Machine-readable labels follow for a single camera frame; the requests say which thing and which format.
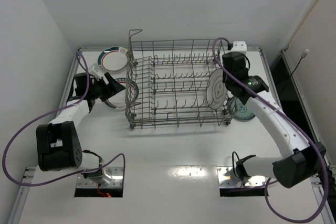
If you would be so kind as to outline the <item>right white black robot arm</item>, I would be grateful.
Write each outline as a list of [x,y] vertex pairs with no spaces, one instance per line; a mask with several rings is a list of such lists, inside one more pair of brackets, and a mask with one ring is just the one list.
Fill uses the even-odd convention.
[[229,52],[223,54],[222,61],[225,87],[258,118],[281,154],[275,158],[246,156],[236,163],[237,176],[241,180],[256,175],[274,178],[291,188],[321,171],[325,147],[321,143],[309,143],[308,136],[288,121],[265,81],[260,76],[249,75],[246,56]]

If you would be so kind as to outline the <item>green red rimmed plate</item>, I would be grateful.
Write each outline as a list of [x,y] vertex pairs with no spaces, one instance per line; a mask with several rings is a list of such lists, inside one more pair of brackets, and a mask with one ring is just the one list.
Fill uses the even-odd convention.
[[104,101],[104,104],[111,109],[125,110],[126,109],[126,103],[125,103],[126,96],[128,96],[129,101],[134,102],[136,101],[139,95],[139,87],[133,80],[130,81],[129,86],[130,86],[130,91],[123,90],[119,92],[118,94],[116,94],[115,96]]
[[105,49],[98,57],[97,64],[101,70],[109,73],[123,71],[128,64],[128,50],[123,47]]

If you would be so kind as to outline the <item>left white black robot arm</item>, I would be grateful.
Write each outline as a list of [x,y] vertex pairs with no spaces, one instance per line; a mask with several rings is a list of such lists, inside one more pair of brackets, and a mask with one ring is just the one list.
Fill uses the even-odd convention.
[[84,178],[99,180],[106,173],[103,159],[98,154],[83,150],[77,127],[88,115],[96,100],[102,102],[125,90],[125,86],[114,80],[109,73],[103,77],[86,73],[76,74],[67,100],[67,108],[48,124],[36,129],[39,168],[46,171],[64,169],[83,170]]

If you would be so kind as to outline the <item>white plate teal line pattern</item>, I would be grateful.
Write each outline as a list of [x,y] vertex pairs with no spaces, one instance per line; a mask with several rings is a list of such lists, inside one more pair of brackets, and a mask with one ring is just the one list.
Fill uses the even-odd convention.
[[214,70],[207,83],[206,101],[208,106],[213,109],[219,109],[227,98],[227,89],[223,82],[222,69]]

